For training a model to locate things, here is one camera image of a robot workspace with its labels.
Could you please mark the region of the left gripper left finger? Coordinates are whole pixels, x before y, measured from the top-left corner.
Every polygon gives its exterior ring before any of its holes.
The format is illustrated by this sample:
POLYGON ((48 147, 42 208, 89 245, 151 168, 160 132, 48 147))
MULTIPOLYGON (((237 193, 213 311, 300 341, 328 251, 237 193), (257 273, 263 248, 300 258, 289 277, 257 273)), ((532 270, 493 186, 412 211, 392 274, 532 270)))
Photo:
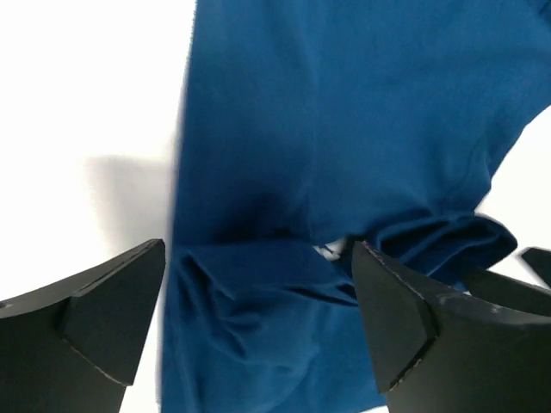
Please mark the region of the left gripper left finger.
POLYGON ((136 377, 164 268, 164 241, 151 239, 3 301, 1 411, 119 411, 136 377))

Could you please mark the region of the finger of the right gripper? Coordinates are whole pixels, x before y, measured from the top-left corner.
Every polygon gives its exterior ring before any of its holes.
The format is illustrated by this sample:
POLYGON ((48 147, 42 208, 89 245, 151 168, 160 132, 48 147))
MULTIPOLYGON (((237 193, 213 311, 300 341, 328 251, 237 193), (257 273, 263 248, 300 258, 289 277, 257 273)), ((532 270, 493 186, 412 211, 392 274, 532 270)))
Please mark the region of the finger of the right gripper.
POLYGON ((551 287, 551 251, 541 248, 527 248, 521 257, 531 270, 551 287))
POLYGON ((551 315, 549 289, 483 269, 465 274, 462 283, 474 297, 495 305, 540 316, 551 315))

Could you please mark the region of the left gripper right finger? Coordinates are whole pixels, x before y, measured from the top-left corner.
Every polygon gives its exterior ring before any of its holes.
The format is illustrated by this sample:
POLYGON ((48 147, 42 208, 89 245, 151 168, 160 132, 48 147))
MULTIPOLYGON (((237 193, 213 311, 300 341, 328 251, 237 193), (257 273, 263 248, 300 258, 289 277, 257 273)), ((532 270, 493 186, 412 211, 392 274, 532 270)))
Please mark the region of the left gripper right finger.
POLYGON ((365 243, 352 274, 390 411, 549 412, 550 316, 476 298, 365 243))

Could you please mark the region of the blue t-shirt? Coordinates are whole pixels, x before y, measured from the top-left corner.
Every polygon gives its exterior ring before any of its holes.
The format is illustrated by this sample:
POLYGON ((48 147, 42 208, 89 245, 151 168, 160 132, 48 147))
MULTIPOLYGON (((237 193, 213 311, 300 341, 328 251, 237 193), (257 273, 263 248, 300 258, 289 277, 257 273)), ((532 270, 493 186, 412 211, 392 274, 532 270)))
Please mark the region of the blue t-shirt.
POLYGON ((200 1, 164 412, 362 412, 366 242, 458 287, 517 246, 475 210, 550 104, 547 1, 200 1))

